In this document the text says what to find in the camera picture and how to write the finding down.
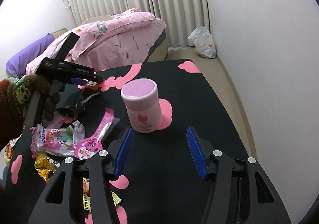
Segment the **left hand in glove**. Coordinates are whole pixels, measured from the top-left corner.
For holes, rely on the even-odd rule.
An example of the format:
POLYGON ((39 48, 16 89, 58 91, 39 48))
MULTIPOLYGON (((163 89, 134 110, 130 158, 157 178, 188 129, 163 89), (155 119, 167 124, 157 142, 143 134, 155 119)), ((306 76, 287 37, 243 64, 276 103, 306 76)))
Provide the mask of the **left hand in glove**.
POLYGON ((5 80, 4 88, 5 105, 9 115, 16 121, 24 122, 30 99, 35 92, 48 94, 51 86, 41 75, 25 75, 15 84, 5 80))

